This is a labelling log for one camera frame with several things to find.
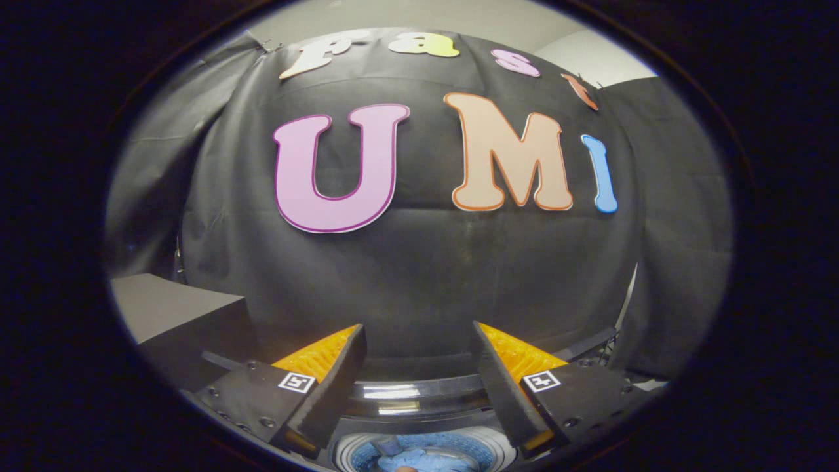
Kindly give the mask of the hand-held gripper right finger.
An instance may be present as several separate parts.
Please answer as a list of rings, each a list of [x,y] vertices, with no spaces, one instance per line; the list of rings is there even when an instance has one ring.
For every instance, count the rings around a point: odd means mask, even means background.
[[[616,371],[587,359],[563,361],[480,322],[473,325],[473,362],[501,430],[527,459],[588,448],[650,401]]]

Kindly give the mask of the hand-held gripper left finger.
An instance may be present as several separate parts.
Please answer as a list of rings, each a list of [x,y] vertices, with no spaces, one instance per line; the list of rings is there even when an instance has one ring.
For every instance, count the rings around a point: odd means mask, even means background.
[[[246,435],[315,459],[329,445],[368,352],[362,324],[273,363],[244,361],[193,397]]]

